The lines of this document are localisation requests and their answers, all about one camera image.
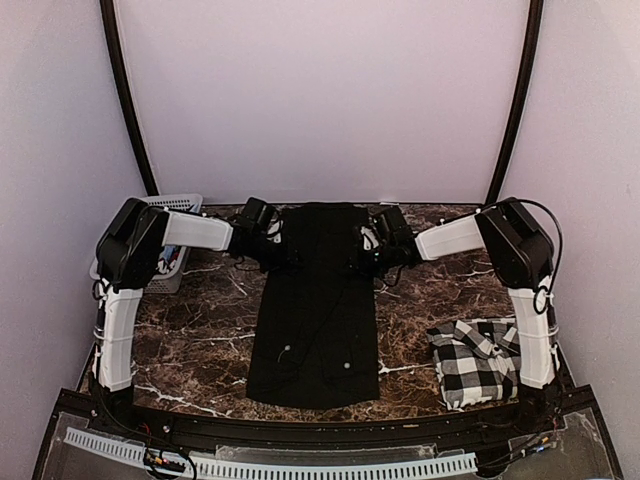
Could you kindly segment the left black frame post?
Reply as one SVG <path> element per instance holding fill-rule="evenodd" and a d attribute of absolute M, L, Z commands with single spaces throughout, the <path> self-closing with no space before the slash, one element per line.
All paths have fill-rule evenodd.
<path fill-rule="evenodd" d="M 159 194 L 159 189 L 134 106 L 116 18 L 116 5 L 112 0 L 100 0 L 99 6 L 112 75 L 136 166 L 146 194 L 155 196 Z"/>

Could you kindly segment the right black frame post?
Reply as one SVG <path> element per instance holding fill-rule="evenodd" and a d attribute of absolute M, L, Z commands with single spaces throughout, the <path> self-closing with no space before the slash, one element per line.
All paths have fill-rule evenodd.
<path fill-rule="evenodd" d="M 525 35 L 513 97 L 495 168 L 484 200 L 485 205 L 492 204 L 499 199 L 507 176 L 525 110 L 531 76 L 535 64 L 543 10 L 543 0 L 531 0 L 529 2 Z"/>

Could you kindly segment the black frame post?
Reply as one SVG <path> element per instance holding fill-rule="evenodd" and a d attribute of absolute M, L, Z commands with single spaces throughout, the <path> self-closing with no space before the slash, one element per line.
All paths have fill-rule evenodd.
<path fill-rule="evenodd" d="M 99 6 L 112 75 L 136 166 L 146 194 L 155 196 L 159 194 L 159 189 L 134 106 L 116 18 L 116 5 L 112 0 L 100 0 Z"/>
<path fill-rule="evenodd" d="M 543 0 L 531 0 L 529 2 L 525 35 L 513 97 L 495 168 L 484 200 L 485 205 L 492 204 L 499 199 L 507 176 L 525 110 L 531 76 L 535 64 L 543 10 Z"/>

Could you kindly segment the black white plaid shirt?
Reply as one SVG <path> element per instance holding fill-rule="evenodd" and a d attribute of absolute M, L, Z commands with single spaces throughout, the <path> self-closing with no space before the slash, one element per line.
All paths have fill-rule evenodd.
<path fill-rule="evenodd" d="M 517 397 L 521 355 L 513 318 L 456 320 L 429 329 L 427 340 L 448 410 Z"/>

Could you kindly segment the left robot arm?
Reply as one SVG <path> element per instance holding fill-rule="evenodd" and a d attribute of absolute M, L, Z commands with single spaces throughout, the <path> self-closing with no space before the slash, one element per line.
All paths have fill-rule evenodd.
<path fill-rule="evenodd" d="M 134 324 L 143 290 L 156 275 L 166 246 L 227 252 L 251 258 L 267 272 L 295 264 L 297 252 L 285 239 L 283 218 L 273 227 L 276 208 L 249 198 L 229 219 L 172 210 L 129 198 L 96 247 L 94 295 L 99 302 L 93 377 L 110 393 L 132 386 Z"/>

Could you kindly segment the black front rail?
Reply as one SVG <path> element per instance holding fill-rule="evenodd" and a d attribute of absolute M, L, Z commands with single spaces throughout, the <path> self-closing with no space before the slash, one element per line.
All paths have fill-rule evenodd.
<path fill-rule="evenodd" d="M 384 448 L 434 443 L 446 448 L 498 448 L 525 435 L 508 420 L 515 404 L 474 412 L 380 422 L 292 423 L 172 413 L 137 405 L 125 412 L 128 423 L 115 422 L 86 395 L 76 398 L 68 411 L 89 420 L 89 426 L 107 433 L 142 439 L 151 428 L 154 446 L 174 445 L 194 451 L 214 451 L 222 445 L 302 450 Z"/>

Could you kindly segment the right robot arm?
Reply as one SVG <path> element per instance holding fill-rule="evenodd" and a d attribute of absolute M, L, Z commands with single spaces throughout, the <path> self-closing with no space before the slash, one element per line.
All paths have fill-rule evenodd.
<path fill-rule="evenodd" d="M 546 206 L 510 197 L 417 232 L 399 206 L 388 205 L 354 227 L 353 236 L 350 268 L 380 279 L 393 268 L 485 251 L 514 308 L 521 384 L 543 390 L 555 380 L 560 364 L 552 298 L 564 239 Z"/>

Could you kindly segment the grey plastic laundry basket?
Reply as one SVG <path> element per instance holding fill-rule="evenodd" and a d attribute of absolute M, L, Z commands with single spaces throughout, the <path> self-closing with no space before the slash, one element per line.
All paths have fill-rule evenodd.
<path fill-rule="evenodd" d="M 196 193 L 127 199 L 98 242 L 90 278 L 125 287 L 133 283 L 149 293 L 176 292 L 189 248 L 158 246 L 157 212 L 198 214 L 202 203 Z"/>

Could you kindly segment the blue clothes in basket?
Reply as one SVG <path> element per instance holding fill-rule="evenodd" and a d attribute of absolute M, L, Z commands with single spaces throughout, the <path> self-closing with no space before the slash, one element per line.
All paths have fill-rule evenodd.
<path fill-rule="evenodd" d="M 180 256 L 183 248 L 179 246 L 165 246 L 158 258 L 156 274 L 170 275 L 180 264 Z"/>

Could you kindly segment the black long sleeve shirt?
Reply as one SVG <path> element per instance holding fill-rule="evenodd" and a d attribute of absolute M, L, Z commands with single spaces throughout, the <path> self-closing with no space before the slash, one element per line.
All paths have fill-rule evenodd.
<path fill-rule="evenodd" d="M 368 212 L 308 203 L 282 213 L 285 261 L 267 275 L 249 399 L 327 410 L 379 398 L 373 279 L 352 265 Z"/>

